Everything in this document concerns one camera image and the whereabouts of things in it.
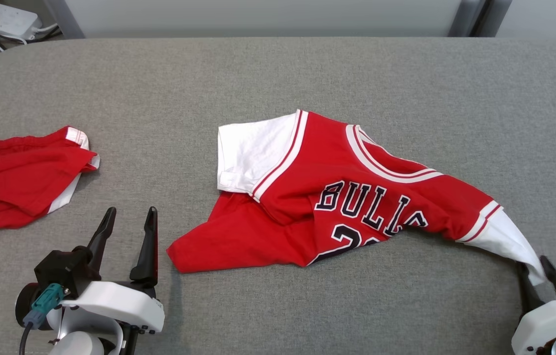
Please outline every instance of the gray fabric surface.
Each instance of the gray fabric surface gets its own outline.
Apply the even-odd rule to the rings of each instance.
[[[494,39],[78,40],[0,54],[0,138],[70,124],[102,157],[71,203],[0,231],[0,354],[19,290],[52,249],[118,208],[103,278],[126,280],[159,210],[163,333],[138,354],[511,353],[514,264],[402,232],[312,267],[181,275],[165,248],[217,198],[217,126],[312,110],[482,189],[556,265],[556,42]],[[542,294],[551,297],[547,286]],[[32,332],[28,351],[50,351]]]

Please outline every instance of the teal connector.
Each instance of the teal connector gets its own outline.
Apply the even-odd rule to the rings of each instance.
[[[33,329],[39,329],[44,319],[46,319],[46,315],[53,310],[53,308],[59,306],[59,303],[65,296],[64,288],[61,285],[48,285],[46,290],[33,302],[31,306],[32,310],[24,317],[24,325],[32,323]]]

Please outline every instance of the white sleeve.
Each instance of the white sleeve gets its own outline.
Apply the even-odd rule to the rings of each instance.
[[[287,156],[298,128],[298,112],[219,127],[217,188],[252,194]]]
[[[515,223],[502,210],[493,213],[488,218],[486,227],[481,234],[464,243],[525,263],[530,272],[528,278],[533,285],[548,280],[537,253],[532,249]]]

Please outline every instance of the red fabric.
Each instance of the red fabric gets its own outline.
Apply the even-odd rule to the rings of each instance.
[[[19,228],[48,214],[53,200],[96,153],[66,140],[67,127],[45,137],[0,140],[0,228]]]
[[[426,169],[375,144],[364,146],[377,163],[399,176]],[[333,196],[323,191],[339,183],[334,207],[318,209],[318,204],[332,204]],[[356,211],[354,216],[343,212],[351,184],[354,195],[346,206],[348,212]],[[368,193],[359,205],[364,188]],[[377,188],[384,194],[378,206],[374,204],[368,224],[364,220]],[[411,183],[384,179],[356,157],[348,143],[347,124],[309,112],[296,159],[264,192],[260,203],[247,194],[221,193],[208,221],[176,240],[167,253],[180,272],[274,263],[304,267],[388,240],[408,226],[458,240],[481,220],[481,209],[491,203],[495,204],[490,196],[447,175]]]

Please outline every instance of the red shirt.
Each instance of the red shirt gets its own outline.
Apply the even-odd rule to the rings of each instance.
[[[210,219],[168,250],[181,272],[307,266],[407,227],[530,265],[539,260],[503,208],[454,177],[394,157],[352,124],[313,112],[219,129]]]
[[[0,140],[0,228],[19,228],[70,202],[80,173],[98,168],[87,136],[64,127]]]

